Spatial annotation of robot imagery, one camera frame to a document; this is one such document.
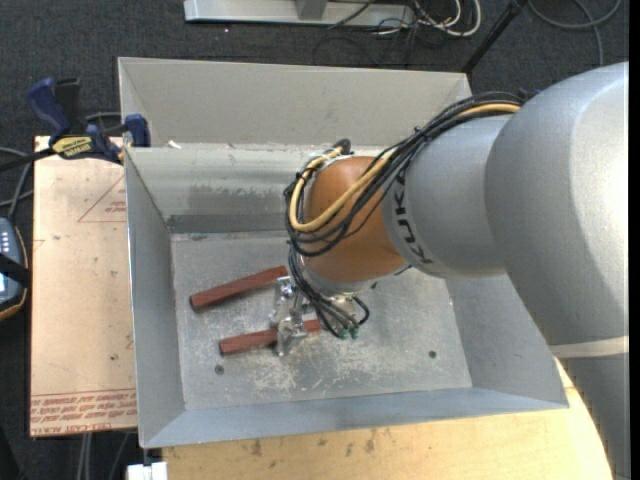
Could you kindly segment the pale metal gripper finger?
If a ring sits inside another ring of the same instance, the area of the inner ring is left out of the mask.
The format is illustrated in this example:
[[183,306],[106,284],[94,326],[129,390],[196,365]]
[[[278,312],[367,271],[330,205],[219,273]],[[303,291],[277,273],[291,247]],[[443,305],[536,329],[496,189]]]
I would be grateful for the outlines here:
[[301,316],[284,318],[277,327],[275,354],[280,358],[289,355],[307,335],[308,331]]
[[273,310],[269,317],[270,326],[278,326],[281,321],[293,316],[297,300],[297,288],[290,276],[279,277],[274,288]]

